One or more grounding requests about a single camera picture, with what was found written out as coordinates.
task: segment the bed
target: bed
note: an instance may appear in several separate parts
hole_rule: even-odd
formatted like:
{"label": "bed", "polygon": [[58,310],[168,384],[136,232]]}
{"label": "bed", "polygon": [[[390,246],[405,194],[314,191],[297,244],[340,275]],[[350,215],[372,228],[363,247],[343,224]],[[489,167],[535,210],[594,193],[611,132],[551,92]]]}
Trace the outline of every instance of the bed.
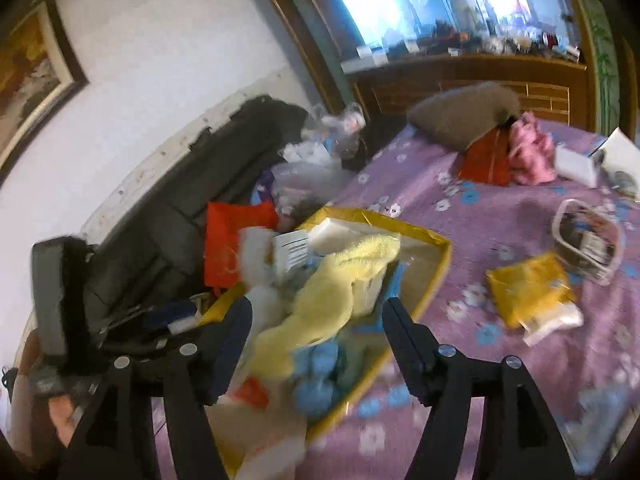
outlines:
{"label": "bed", "polygon": [[[590,153],[604,139],[566,124],[541,121],[556,144]],[[611,381],[640,384],[640,213],[616,200],[604,182],[596,189],[567,180],[538,187],[491,187],[457,182],[459,154],[430,144],[405,127],[334,201],[428,227],[453,241],[446,282],[422,322],[440,342],[467,356],[500,360],[520,356],[558,420],[578,413],[582,389]],[[494,313],[484,273],[552,248],[550,224],[562,200],[583,200],[616,217],[626,235],[625,254],[610,286],[571,275],[585,324],[557,332],[533,348],[522,331],[508,331]],[[327,437],[316,440],[297,478],[402,479],[414,455],[428,408],[406,395],[395,364]],[[482,401],[470,412],[458,478],[470,478],[478,445]]]}

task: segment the yellow package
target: yellow package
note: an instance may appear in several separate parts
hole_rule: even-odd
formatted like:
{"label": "yellow package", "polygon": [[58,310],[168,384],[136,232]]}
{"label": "yellow package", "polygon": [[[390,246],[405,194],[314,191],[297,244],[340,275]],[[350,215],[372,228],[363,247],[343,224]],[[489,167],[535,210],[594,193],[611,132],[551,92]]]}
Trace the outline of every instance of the yellow package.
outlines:
{"label": "yellow package", "polygon": [[556,306],[575,301],[564,269],[553,251],[519,264],[486,272],[495,308],[508,328]]}

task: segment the pink towel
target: pink towel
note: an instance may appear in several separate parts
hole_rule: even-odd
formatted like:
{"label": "pink towel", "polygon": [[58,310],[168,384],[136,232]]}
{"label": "pink towel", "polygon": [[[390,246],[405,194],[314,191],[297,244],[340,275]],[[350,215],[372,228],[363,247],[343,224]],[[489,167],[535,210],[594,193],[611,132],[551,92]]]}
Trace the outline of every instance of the pink towel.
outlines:
{"label": "pink towel", "polygon": [[511,176],[523,186],[536,186],[556,179],[554,142],[540,131],[533,113],[525,112],[510,131],[509,164]]}

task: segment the yellow cloth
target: yellow cloth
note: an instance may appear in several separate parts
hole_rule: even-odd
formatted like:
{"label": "yellow cloth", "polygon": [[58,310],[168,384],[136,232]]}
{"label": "yellow cloth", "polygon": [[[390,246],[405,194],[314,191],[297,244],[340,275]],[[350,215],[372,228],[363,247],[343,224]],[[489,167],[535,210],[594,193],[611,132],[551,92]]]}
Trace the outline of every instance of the yellow cloth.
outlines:
{"label": "yellow cloth", "polygon": [[399,250],[399,237],[375,235],[325,256],[296,295],[292,314],[256,338],[251,373],[268,378],[290,376],[293,351],[334,336],[353,313],[353,283],[371,280],[398,256]]}
{"label": "yellow cloth", "polygon": [[508,328],[556,306],[575,301],[564,269],[553,251],[509,267],[488,270],[495,308]]}

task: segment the painting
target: painting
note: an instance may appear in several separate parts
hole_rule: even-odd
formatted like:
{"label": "painting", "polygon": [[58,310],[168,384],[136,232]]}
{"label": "painting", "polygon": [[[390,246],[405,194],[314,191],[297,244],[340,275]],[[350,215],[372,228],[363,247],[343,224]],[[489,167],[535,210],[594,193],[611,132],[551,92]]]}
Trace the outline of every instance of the painting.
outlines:
{"label": "painting", "polygon": [[38,0],[0,43],[0,185],[47,119],[86,83],[55,0]]}

